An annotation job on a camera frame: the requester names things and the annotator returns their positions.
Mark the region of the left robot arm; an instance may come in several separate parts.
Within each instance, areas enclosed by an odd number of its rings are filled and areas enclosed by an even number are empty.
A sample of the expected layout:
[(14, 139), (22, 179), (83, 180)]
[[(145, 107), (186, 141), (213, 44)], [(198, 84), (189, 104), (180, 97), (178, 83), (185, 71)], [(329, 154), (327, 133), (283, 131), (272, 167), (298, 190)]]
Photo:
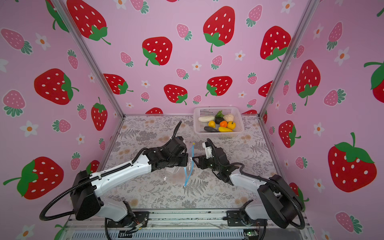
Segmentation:
[[(185, 167), (187, 163), (188, 150), (182, 137), (172, 137), (160, 147), (142, 148), (130, 162), (90, 175), (85, 171), (77, 174), (73, 186), (49, 202), (39, 218), (51, 221), (75, 215), (76, 220), (82, 221), (98, 216), (126, 226), (135, 218), (129, 203), (108, 199), (105, 194), (135, 177), (164, 168)], [(47, 216), (48, 210), (66, 195), (71, 196), (74, 209)]]

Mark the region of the orange toy fruit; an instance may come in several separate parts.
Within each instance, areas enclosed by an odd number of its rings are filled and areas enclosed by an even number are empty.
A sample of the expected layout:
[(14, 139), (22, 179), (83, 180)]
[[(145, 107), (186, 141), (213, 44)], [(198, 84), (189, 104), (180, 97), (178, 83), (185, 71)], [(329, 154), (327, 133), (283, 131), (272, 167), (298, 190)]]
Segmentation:
[(220, 122), (220, 127), (227, 128), (228, 127), (228, 122), (227, 121), (221, 121)]

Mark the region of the white radish toy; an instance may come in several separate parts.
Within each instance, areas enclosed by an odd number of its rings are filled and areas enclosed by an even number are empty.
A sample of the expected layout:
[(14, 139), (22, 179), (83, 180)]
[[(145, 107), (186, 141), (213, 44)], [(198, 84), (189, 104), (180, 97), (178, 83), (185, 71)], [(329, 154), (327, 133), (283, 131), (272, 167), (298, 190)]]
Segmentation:
[(202, 122), (202, 123), (208, 123), (208, 122), (214, 121), (214, 120), (215, 120), (214, 116), (202, 116), (202, 117), (198, 118), (198, 121)]

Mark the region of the clear zip top bag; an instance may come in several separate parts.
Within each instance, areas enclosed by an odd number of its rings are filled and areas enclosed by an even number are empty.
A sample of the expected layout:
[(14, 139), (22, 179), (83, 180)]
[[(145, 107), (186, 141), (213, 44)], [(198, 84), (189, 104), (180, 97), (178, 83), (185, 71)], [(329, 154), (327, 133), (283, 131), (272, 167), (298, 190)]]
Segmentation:
[(187, 151), (188, 159), (186, 167), (166, 168), (163, 177), (166, 183), (182, 185), (183, 188), (188, 186), (188, 182), (191, 178), (195, 166), (193, 161), (193, 157), (195, 156), (195, 144), (195, 142), (190, 142), (189, 145), (187, 145), (189, 148)]

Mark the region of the dark avocado toy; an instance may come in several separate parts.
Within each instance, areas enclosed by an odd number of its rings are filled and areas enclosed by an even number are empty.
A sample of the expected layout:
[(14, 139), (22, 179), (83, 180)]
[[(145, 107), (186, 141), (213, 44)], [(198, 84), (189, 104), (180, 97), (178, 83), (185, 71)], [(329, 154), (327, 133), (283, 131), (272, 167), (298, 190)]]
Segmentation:
[(219, 125), (220, 122), (224, 120), (225, 120), (224, 118), (215, 118), (215, 123)]

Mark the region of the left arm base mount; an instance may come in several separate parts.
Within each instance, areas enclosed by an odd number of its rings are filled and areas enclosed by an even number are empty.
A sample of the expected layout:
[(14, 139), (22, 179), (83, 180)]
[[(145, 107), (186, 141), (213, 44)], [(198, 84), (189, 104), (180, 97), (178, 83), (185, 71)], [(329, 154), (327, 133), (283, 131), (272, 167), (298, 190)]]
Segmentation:
[(139, 225), (140, 228), (146, 228), (150, 212), (147, 211), (134, 211), (133, 214), (128, 214), (122, 220), (115, 222), (108, 220), (108, 228), (135, 228)]

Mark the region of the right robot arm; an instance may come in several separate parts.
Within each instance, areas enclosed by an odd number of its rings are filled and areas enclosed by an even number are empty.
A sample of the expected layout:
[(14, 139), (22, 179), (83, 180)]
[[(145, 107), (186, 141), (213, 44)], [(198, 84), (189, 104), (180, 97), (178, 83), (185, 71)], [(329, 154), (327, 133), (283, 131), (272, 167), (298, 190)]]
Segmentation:
[(245, 172), (243, 163), (230, 163), (224, 150), (216, 147), (210, 139), (203, 143), (203, 148), (204, 155), (192, 157), (197, 168), (210, 169), (224, 183), (259, 195), (261, 205), (249, 203), (244, 207), (249, 219), (256, 220), (261, 214), (265, 214), (282, 229), (288, 225), (299, 230), (306, 227), (304, 203), (281, 176), (273, 175), (267, 179)]

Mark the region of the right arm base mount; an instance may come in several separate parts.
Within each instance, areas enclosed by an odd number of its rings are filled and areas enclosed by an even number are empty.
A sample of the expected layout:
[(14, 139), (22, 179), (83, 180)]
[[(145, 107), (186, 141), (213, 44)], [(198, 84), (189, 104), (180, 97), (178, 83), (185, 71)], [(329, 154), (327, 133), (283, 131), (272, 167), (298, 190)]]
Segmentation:
[(229, 227), (264, 227), (267, 225), (265, 219), (251, 219), (245, 211), (227, 211), (223, 217)]

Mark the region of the white plastic basket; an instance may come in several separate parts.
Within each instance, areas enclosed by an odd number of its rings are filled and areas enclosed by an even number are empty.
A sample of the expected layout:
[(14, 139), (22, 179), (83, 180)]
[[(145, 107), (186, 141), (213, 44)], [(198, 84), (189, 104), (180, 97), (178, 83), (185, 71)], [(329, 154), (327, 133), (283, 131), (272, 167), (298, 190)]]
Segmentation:
[(207, 138), (232, 138), (245, 131), (236, 107), (199, 107), (194, 109), (194, 131)]

